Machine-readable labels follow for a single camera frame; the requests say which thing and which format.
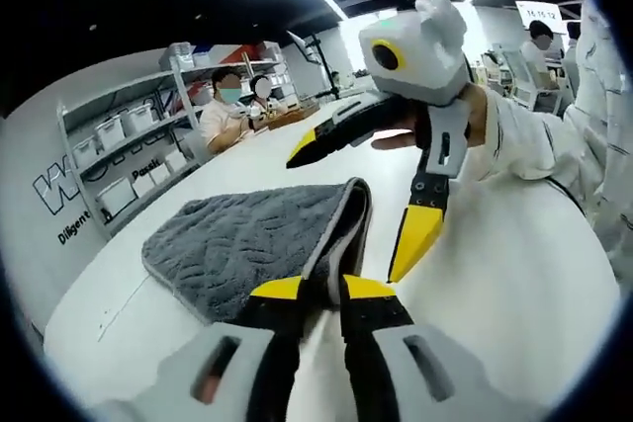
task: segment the plastic box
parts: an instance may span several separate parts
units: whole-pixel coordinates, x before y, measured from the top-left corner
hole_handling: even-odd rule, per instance
[[[169,173],[169,169],[167,168],[167,165],[163,163],[162,165],[159,165],[153,170],[151,170],[149,172],[149,175],[151,175],[151,179],[154,181],[154,183],[158,185],[159,183],[162,183],[165,180],[167,180],[170,176],[170,173]]]
[[[211,57],[209,56],[208,51],[194,53],[193,58],[194,58],[194,65],[197,68],[211,68],[213,66],[213,64],[211,63]]]
[[[132,188],[135,189],[136,195],[140,198],[154,188],[154,181],[149,174],[143,175],[142,177],[136,178],[135,182],[132,183]]]
[[[104,188],[98,195],[101,206],[115,216],[136,199],[130,180],[123,177]]]
[[[94,135],[90,135],[82,140],[72,149],[72,155],[75,157],[77,168],[83,168],[97,159],[97,140]]]
[[[135,135],[152,127],[156,120],[151,115],[152,103],[145,103],[131,109],[123,116],[124,130],[127,135]]]
[[[194,106],[205,106],[214,100],[214,90],[211,86],[205,86],[193,98]]]
[[[116,115],[108,121],[99,124],[95,127],[95,131],[104,150],[114,148],[119,142],[126,138],[120,115]]]
[[[171,173],[176,173],[182,167],[187,165],[187,159],[180,150],[176,149],[165,155],[165,165],[167,165],[167,168],[171,170]]]
[[[192,69],[195,66],[193,48],[189,42],[172,43],[168,46],[158,60],[161,70],[171,70],[171,58],[174,58],[181,70]]]

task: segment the white tabletop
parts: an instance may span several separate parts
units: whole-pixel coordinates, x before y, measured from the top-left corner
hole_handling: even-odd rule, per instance
[[[158,363],[200,331],[198,320],[140,261],[143,241],[188,201],[362,177],[374,202],[362,275],[386,279],[419,151],[377,151],[366,142],[307,167],[285,168],[308,128],[348,101],[223,153],[96,256],[45,330],[47,357],[84,404],[138,394],[154,382]],[[399,297],[416,321],[439,327],[475,353],[495,387],[552,403],[582,370],[618,304],[606,256],[574,205],[545,184],[506,180],[455,190],[443,235],[397,286]],[[302,353],[288,420],[306,420],[311,401],[320,407],[316,420],[334,420],[318,397],[330,401],[328,411],[353,410],[342,360],[335,360],[342,358],[336,322],[324,316]],[[307,380],[319,372],[321,382],[342,382],[315,389]]]

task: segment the metal shelf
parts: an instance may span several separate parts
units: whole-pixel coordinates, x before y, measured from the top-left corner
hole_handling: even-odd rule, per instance
[[[141,211],[146,209],[149,205],[155,202],[161,195],[167,190],[180,182],[185,176],[198,168],[196,162],[190,161],[183,168],[171,175],[163,182],[156,185],[150,192],[146,193],[140,198],[137,198],[125,208],[123,208],[116,216],[110,221],[106,222],[106,228],[112,235],[115,235],[121,229],[123,229],[130,221],[132,221]]]
[[[168,127],[168,126],[170,126],[170,125],[172,125],[174,123],[177,123],[178,121],[182,121],[182,120],[185,120],[185,119],[187,119],[187,113],[183,111],[183,112],[180,112],[180,113],[176,114],[175,116],[172,116],[171,118],[164,119],[164,120],[154,124],[150,128],[147,128],[146,130],[144,130],[143,132],[138,133],[137,135],[133,135],[132,137],[128,137],[125,140],[122,140],[114,148],[111,148],[111,149],[106,150],[106,151],[102,152],[101,154],[99,154],[97,156],[97,159],[94,162],[86,165],[83,168],[78,169],[79,176],[83,177],[84,175],[89,173],[91,170],[94,170],[95,168],[99,167],[100,165],[103,165],[105,162],[107,162],[112,157],[114,157],[117,154],[121,153],[125,149],[130,148],[133,145],[139,143],[141,140],[143,140],[144,138],[148,137],[149,135],[158,133],[161,130],[163,130],[164,128],[166,128],[166,127]]]
[[[188,123],[188,127],[196,128],[198,126],[197,117],[204,108],[194,108],[189,100],[187,85],[192,81],[199,79],[208,80],[211,78],[213,71],[224,66],[232,66],[237,68],[241,74],[252,77],[253,74],[265,73],[274,66],[284,64],[284,61],[273,60],[250,61],[246,54],[242,55],[242,59],[243,62],[194,67],[186,71],[181,71],[174,62],[171,62],[172,69],[169,71],[157,71],[116,87],[95,92],[81,103],[60,104],[57,107],[57,124],[61,131],[64,149],[69,157],[70,169],[76,179],[77,187],[83,201],[90,211],[90,214],[95,217],[95,222],[104,237],[107,239],[112,238],[132,221],[135,216],[169,190],[169,188],[182,180],[184,176],[191,173],[196,167],[202,165],[204,160],[191,160],[183,169],[159,185],[156,185],[147,195],[130,203],[108,222],[105,222],[98,201],[92,193],[94,185],[88,189],[85,186],[84,180],[89,177],[91,172],[103,167],[115,157],[126,153],[130,147],[141,143],[144,139],[152,135],[166,132],[167,135],[177,143],[178,139],[174,134],[174,130],[177,127]],[[286,86],[286,84],[292,85],[292,83],[285,83],[275,85],[274,88],[281,88]],[[182,101],[184,110],[172,117],[164,118],[165,105],[163,104],[164,99],[162,93],[168,90],[174,90],[176,92],[177,96],[180,97],[180,101]],[[77,167],[71,145],[74,144],[76,140],[70,139],[72,135],[77,134],[78,137],[82,137],[88,132],[87,129],[93,127],[98,121],[108,118],[128,105],[132,105],[139,100],[144,100],[149,97],[153,98],[156,102],[158,117],[164,119],[159,120],[143,132],[131,137],[126,137],[116,144],[114,148],[103,151],[102,154],[98,155],[95,160],[87,166],[81,168]],[[242,98],[248,97],[252,97],[252,93],[242,96]]]
[[[273,66],[277,66],[278,64],[281,64],[281,62],[271,60],[250,61],[250,65],[255,71],[266,71],[267,69],[270,69]],[[242,74],[247,72],[246,63],[224,63],[216,64],[213,66],[197,66],[195,68],[182,71],[181,74],[185,84],[189,84],[195,81],[208,81],[209,79],[211,79],[211,75],[216,69],[224,68],[227,66],[238,69]]]
[[[99,116],[105,115],[109,110],[114,110],[123,104],[146,98],[161,87],[174,87],[173,74],[173,71],[159,71],[129,83],[107,89],[98,96],[68,111],[62,110],[61,116],[66,128],[66,133],[72,133],[72,131],[79,126]]]

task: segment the gray towel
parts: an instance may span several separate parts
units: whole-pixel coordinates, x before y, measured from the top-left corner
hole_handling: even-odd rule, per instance
[[[367,184],[302,186],[190,202],[142,247],[149,273],[204,323],[237,317],[261,284],[359,274],[371,214]]]

